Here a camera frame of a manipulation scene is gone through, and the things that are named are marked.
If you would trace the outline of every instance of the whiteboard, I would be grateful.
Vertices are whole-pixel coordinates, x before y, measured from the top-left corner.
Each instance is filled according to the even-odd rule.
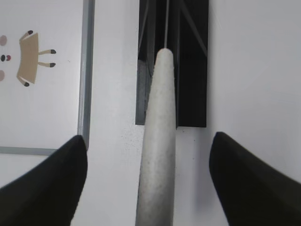
[[[0,0],[0,146],[57,149],[78,132],[83,0]],[[21,63],[19,39],[39,35],[35,83],[26,87],[16,75]]]

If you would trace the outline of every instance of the white cylindrical object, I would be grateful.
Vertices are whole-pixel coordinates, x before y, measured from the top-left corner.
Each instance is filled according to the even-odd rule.
[[[172,226],[175,171],[173,53],[157,54],[146,113],[136,226]]]

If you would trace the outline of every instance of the whiteboard frame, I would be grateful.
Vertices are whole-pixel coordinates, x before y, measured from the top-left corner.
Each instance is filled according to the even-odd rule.
[[[90,137],[90,113],[93,70],[95,0],[83,0],[83,24],[80,60],[79,114],[77,134],[82,135],[87,148]],[[1,154],[51,155],[56,149],[0,147]]]

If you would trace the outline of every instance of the cartoon animal sticker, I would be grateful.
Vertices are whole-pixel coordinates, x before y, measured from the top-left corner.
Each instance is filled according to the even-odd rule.
[[[21,49],[21,63],[19,71],[17,73],[18,80],[25,86],[28,87],[29,83],[34,84],[37,76],[38,65],[44,67],[54,67],[55,63],[42,63],[39,62],[39,55],[43,54],[56,54],[54,49],[45,50],[39,52],[39,35],[33,31],[28,31],[20,38],[20,49]]]

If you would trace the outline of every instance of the black stand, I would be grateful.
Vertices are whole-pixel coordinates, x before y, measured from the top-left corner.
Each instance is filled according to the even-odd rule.
[[[206,127],[209,0],[170,0],[167,48],[174,54],[176,124]],[[166,0],[140,0],[136,124],[144,125]]]

